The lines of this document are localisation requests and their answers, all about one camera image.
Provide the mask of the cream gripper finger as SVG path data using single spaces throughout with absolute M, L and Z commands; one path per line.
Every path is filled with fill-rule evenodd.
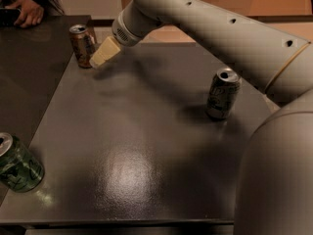
M 117 55 L 121 50 L 118 41 L 113 36 L 108 36 L 92 55 L 90 65 L 92 68 L 97 69 L 109 59 Z

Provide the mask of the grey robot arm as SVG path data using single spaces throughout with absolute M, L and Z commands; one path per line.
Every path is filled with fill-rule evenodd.
M 97 68 L 121 47 L 173 24 L 279 106 L 241 161 L 234 235 L 313 235 L 313 44 L 201 0 L 131 0 Z

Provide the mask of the person's hand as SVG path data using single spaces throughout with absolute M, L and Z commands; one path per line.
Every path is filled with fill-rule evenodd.
M 6 9 L 19 9 L 20 15 L 14 22 L 15 26 L 27 28 L 41 24 L 44 16 L 44 8 L 33 0 L 16 0 Z

